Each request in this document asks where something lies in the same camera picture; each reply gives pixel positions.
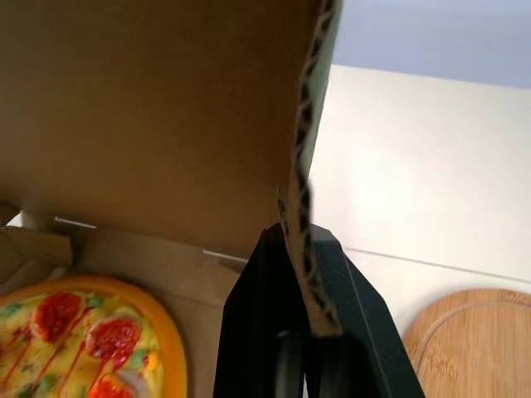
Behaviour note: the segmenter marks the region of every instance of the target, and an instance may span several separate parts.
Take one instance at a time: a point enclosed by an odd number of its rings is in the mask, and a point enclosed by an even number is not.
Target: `red sauce drizzle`
[[[98,367],[98,371],[96,372],[96,377],[94,378],[94,381],[92,382],[92,385],[90,386],[90,388],[92,388],[94,386],[94,384],[96,384],[96,382],[100,378],[101,372],[103,371],[103,368],[105,367],[105,365],[107,365],[107,362],[108,361],[106,361],[106,360],[103,360],[103,361],[100,362],[100,367]]]
[[[85,340],[84,340],[84,341],[80,344],[80,347],[79,347],[78,350],[77,350],[76,356],[74,357],[74,361],[73,361],[72,364],[70,365],[70,368],[68,369],[68,372],[66,373],[66,376],[65,376],[65,378],[63,379],[63,382],[61,383],[61,387],[59,387],[59,396],[61,396],[61,392],[63,391],[63,387],[65,386],[66,381],[67,381],[68,378],[70,377],[70,374],[71,374],[72,371],[74,370],[74,366],[76,366],[76,363],[77,363],[78,359],[80,359],[80,355],[81,355],[81,353],[83,352],[83,350],[85,350],[85,346],[86,346],[86,343],[85,343]]]
[[[26,350],[30,347],[30,343],[31,342],[32,342],[32,335],[29,334],[29,335],[27,335],[26,346],[22,349],[20,354],[18,354],[17,360],[15,361],[15,363],[13,364],[12,368],[9,370],[9,372],[6,375],[6,378],[3,381],[4,385],[7,383],[7,380],[9,380],[9,377],[11,377],[11,375],[13,374],[15,369],[17,368],[18,364],[20,363],[20,361],[24,357],[24,354],[26,353]]]
[[[18,328],[17,330],[15,330],[15,332],[13,332],[13,336],[11,337],[11,340],[9,340],[9,342],[7,342],[7,345],[6,345],[6,348],[9,348],[10,346],[12,346],[20,336],[23,336],[25,334],[27,334],[28,332],[30,331],[30,325],[26,325],[24,328],[20,329]]]
[[[72,323],[72,325],[68,329],[68,332],[66,333],[66,340],[68,340],[68,338],[71,336],[72,330],[74,330],[74,328],[81,322],[81,320],[87,315],[87,313],[90,312],[91,309],[92,307],[85,308],[83,312],[81,313],[81,315]],[[59,347],[57,347],[54,353],[51,355],[50,359],[48,359],[48,362],[46,363],[46,365],[39,372],[39,375],[37,376],[37,379],[35,380],[34,386],[37,386],[39,384],[39,381],[41,381],[42,377],[48,370],[48,367],[50,367],[51,363],[56,359],[57,354],[61,352],[61,350],[65,346],[65,342],[66,341],[60,344]]]

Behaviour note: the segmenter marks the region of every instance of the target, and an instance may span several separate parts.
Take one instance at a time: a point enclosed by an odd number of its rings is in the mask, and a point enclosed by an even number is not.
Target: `corrugated cardboard edge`
[[[288,206],[281,199],[278,202],[286,245],[304,296],[309,323],[320,336],[341,334],[342,327],[334,302],[321,282],[314,253],[309,229],[311,191],[308,171],[328,83],[340,8],[341,0],[325,0],[322,4],[302,76]]]

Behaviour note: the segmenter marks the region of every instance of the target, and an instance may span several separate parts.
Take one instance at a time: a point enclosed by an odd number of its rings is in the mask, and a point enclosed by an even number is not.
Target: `light blue wall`
[[[531,0],[344,0],[334,63],[531,89]]]

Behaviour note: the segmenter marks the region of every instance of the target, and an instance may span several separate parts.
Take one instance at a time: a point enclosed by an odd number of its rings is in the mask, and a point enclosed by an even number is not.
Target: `wooden cutting board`
[[[451,294],[417,317],[404,344],[427,398],[531,397],[529,294]]]

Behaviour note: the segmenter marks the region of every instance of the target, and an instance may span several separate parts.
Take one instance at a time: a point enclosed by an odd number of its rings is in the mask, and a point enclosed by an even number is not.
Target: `black object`
[[[280,225],[264,231],[223,311],[214,398],[423,397],[387,305],[327,230],[312,226],[345,334],[312,335]]]

